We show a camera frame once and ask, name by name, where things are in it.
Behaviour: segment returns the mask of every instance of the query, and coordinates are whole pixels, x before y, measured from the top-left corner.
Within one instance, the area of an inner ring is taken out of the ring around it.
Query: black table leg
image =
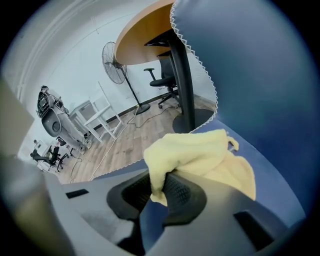
[[[181,94],[181,87],[180,87],[180,83],[179,83],[179,80],[178,80],[176,65],[175,65],[175,62],[174,62],[174,58],[172,57],[171,51],[170,51],[169,57],[170,57],[170,62],[171,62],[171,66],[172,66],[172,69],[173,69],[173,74],[174,74],[174,77],[175,77],[176,87],[178,88],[179,104],[180,104],[180,108],[181,108],[181,114],[183,115],[184,114],[184,106],[183,106],[182,100],[181,100],[181,95],[182,95]]]
[[[191,72],[185,45],[177,37],[173,29],[158,35],[150,40],[145,46],[170,47],[171,54],[165,52],[159,56],[170,56],[174,77],[178,87],[179,100],[182,114],[173,120],[175,133],[189,133],[196,127],[205,123],[213,114],[212,110],[195,109],[194,90],[192,85]]]
[[[196,128],[195,124],[195,103],[192,78],[189,67],[189,61],[185,45],[176,34],[168,38],[174,61],[176,75],[178,77],[179,98],[184,110],[184,132],[189,133]]]

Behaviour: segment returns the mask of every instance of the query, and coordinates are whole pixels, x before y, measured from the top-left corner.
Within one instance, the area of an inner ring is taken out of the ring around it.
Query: fan base
[[[146,112],[148,109],[150,109],[150,104],[144,104],[144,105],[138,106],[138,110],[137,110],[136,114],[140,115],[140,114]]]

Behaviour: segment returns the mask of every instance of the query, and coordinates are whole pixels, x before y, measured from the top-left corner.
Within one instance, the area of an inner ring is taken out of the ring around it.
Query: white wall
[[[32,63],[32,69],[25,75],[23,80],[23,95],[21,101],[27,111],[34,117],[34,122],[27,133],[18,156],[27,161],[29,153],[32,151],[33,140],[41,140],[43,143],[50,144],[54,138],[50,137],[42,127],[41,120],[36,114],[36,103],[39,89],[42,85],[48,86],[55,90],[61,97],[67,108],[72,109],[81,102],[87,100],[91,89],[100,81],[106,92],[111,104],[119,113],[136,104],[132,93],[126,82],[123,84],[113,83],[105,73],[102,65],[102,49],[109,42],[115,42],[124,26],[141,10],[156,0],[79,0],[85,7],[79,7],[78,11],[65,18],[65,22],[46,40],[45,47],[37,54],[36,60]],[[62,10],[61,4],[55,7],[55,12]],[[49,12],[50,7],[45,7],[45,12]],[[37,31],[40,33],[43,26],[39,24],[48,24],[44,21],[46,15],[36,15],[28,24],[28,34],[32,33],[30,28],[35,27],[33,36]],[[14,51],[31,52],[27,45],[17,44]],[[12,79],[8,72],[12,70],[17,61],[7,61],[10,65],[2,68],[5,77],[13,83],[14,88],[16,81]],[[214,95],[212,84],[202,67],[194,56],[189,56],[191,76],[193,81],[194,93],[203,97]],[[165,93],[164,90],[150,87],[149,82],[152,80],[149,72],[144,72],[145,68],[155,68],[154,75],[156,79],[161,78],[161,69],[159,61],[128,66],[128,76],[138,99],[143,102],[157,95]],[[105,119],[113,116],[106,114]]]
[[[33,48],[37,45],[40,35],[48,28],[50,23],[74,0],[52,0],[47,1],[41,7],[41,11],[37,11],[27,20],[20,29],[9,50],[3,58],[1,65],[1,74],[6,84],[11,88],[16,96],[18,87],[25,84],[25,76],[23,74],[24,67],[31,57]]]

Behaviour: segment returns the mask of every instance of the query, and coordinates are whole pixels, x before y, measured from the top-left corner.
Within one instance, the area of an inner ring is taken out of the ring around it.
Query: fan pole
[[[142,114],[143,112],[146,112],[148,109],[150,109],[150,104],[141,105],[141,103],[139,102],[134,90],[131,87],[131,83],[129,82],[129,79],[127,78],[127,75],[126,75],[125,71],[123,70],[122,66],[120,67],[120,69],[121,69],[121,71],[122,71],[122,73],[124,75],[124,78],[125,78],[127,84],[130,87],[130,90],[131,90],[136,102],[138,103],[138,110],[136,111],[136,114],[139,115],[139,114]]]

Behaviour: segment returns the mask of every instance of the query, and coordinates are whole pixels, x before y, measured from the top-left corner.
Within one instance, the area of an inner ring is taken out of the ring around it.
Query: microfiber towel
[[[242,156],[235,156],[239,144],[224,129],[205,133],[166,134],[144,153],[149,168],[151,200],[167,206],[162,192],[166,173],[173,170],[203,176],[227,184],[256,199],[255,175]]]

